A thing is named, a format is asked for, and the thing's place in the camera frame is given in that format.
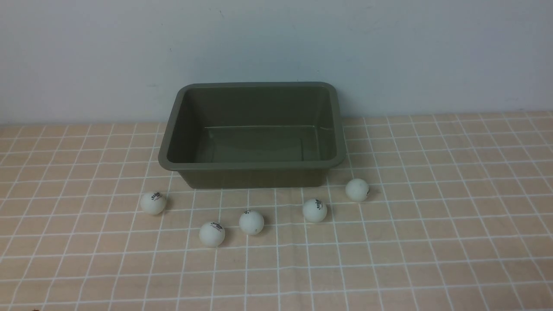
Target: white wall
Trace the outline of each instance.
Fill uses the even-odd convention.
[[[329,82],[344,115],[552,109],[552,16],[552,0],[2,0],[0,123],[165,120],[179,88],[225,81]]]

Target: grid pattern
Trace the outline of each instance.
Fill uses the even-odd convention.
[[[553,309],[551,112],[344,124],[322,187],[195,191],[157,163],[162,123],[0,128],[0,311]],[[151,190],[162,215],[139,211]]]

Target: white ping pong ball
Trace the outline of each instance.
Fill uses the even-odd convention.
[[[311,199],[304,203],[301,211],[308,222],[321,222],[326,217],[326,205],[319,199]]]
[[[363,179],[352,179],[346,185],[346,195],[354,202],[365,201],[369,196],[369,184]]]
[[[217,222],[206,222],[200,228],[200,242],[205,247],[217,247],[225,239],[225,228]]]
[[[157,215],[165,209],[167,201],[159,192],[148,192],[142,195],[140,207],[146,214]]]
[[[256,235],[263,229],[265,220],[259,212],[247,210],[242,214],[242,216],[240,216],[238,224],[242,232],[245,234]]]

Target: rectangular container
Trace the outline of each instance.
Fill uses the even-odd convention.
[[[346,156],[323,82],[192,84],[177,94],[159,164],[195,189],[320,186]]]

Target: printed logo on ball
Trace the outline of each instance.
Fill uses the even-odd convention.
[[[159,200],[159,198],[161,198],[161,193],[156,192],[156,193],[152,194],[152,196],[150,198],[152,199],[152,201],[157,201],[157,200]]]
[[[216,223],[216,222],[212,222],[211,226],[213,228],[217,229],[219,232],[221,232],[221,230],[223,230],[223,227],[220,224]]]

